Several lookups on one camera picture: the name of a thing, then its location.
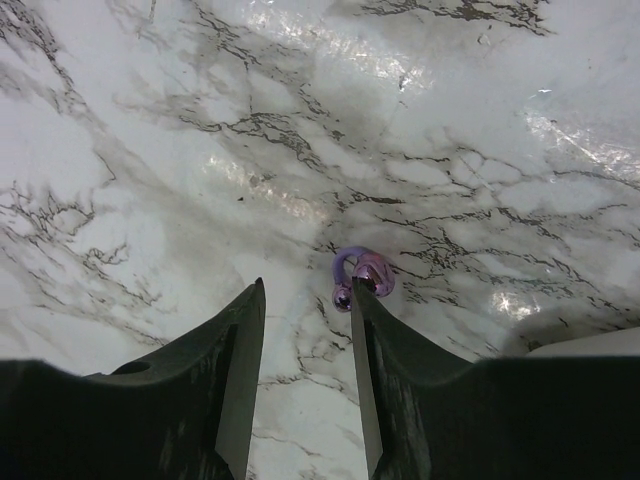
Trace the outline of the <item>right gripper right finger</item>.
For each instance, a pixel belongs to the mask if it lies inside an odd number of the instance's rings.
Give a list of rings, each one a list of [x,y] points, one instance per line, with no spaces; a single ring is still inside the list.
[[[635,479],[635,356],[470,362],[353,286],[351,326],[372,479]]]

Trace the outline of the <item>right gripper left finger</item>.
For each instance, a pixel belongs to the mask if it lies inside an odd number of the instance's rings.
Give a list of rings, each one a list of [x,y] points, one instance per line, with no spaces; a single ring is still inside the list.
[[[218,315],[109,374],[1,364],[5,479],[242,479],[266,296],[248,286]]]

